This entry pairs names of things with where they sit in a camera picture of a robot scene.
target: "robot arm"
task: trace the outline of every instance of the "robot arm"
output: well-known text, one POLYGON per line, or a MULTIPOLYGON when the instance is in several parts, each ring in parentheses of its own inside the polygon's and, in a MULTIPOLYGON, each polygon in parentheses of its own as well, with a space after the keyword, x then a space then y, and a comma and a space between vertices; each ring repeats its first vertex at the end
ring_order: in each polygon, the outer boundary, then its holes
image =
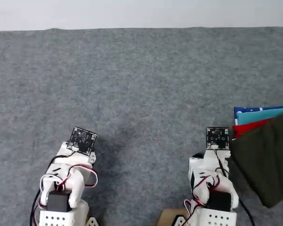
POLYGON ((98 226, 87 219, 88 204, 81 199, 85 187, 95 187, 97 172, 92 146, 97 134, 75 127, 69 142, 63 142, 54 162, 40 179, 39 226, 98 226), (95 183, 87 185, 90 174, 95 183))
POLYGON ((177 226, 235 226, 239 196, 228 179, 226 158, 231 156, 227 128, 207 128, 207 150, 203 158, 190 158, 192 199, 185 200, 188 218, 177 226))

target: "red cloth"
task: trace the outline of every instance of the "red cloth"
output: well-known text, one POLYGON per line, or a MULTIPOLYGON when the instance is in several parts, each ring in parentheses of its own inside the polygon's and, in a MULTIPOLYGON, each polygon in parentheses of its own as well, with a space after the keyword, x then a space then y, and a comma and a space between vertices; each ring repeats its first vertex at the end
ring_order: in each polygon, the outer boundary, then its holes
POLYGON ((235 132, 235 138, 240 137, 243 133, 251 130, 251 129, 255 129, 258 128, 260 126, 262 126, 263 124, 265 124, 267 121, 272 120, 273 118, 270 119, 264 119, 261 121, 256 121, 256 122, 252 122, 249 124, 245 124, 245 125, 240 125, 240 126, 233 126, 233 130, 235 132))

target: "white wall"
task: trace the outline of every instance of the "white wall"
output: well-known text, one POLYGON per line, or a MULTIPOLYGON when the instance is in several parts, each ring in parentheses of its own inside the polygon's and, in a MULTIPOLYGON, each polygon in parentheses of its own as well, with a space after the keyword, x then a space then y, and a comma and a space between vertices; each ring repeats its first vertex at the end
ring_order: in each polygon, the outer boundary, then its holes
POLYGON ((0 0, 0 31, 283 26, 283 0, 0 0))

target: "teal cloth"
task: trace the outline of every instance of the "teal cloth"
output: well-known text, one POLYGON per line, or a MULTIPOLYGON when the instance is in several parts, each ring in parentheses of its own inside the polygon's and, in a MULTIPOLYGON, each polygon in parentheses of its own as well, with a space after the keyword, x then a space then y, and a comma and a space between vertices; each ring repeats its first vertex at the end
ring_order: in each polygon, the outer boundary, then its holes
POLYGON ((260 112, 237 113, 238 125, 274 118, 283 113, 283 108, 264 110, 260 112))

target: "cardboard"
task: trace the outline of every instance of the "cardboard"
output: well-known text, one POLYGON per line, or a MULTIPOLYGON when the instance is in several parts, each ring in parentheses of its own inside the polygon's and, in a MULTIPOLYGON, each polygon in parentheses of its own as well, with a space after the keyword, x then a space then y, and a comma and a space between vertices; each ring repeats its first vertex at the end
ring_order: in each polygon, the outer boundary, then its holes
POLYGON ((188 217, 186 209, 165 209, 161 212, 156 226, 172 226, 172 223, 177 215, 188 217))

